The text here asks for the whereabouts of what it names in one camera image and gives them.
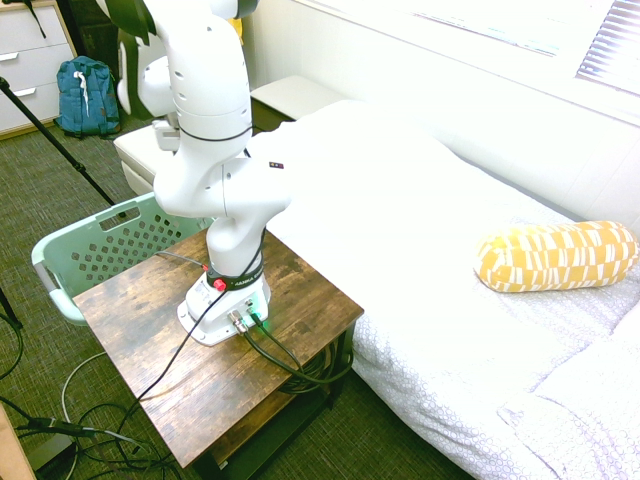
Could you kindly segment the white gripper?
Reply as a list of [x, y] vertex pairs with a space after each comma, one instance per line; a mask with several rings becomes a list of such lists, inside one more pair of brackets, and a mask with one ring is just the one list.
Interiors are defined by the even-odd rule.
[[163, 151], [176, 152], [180, 146], [180, 129], [168, 120], [154, 120], [152, 122], [156, 142]]

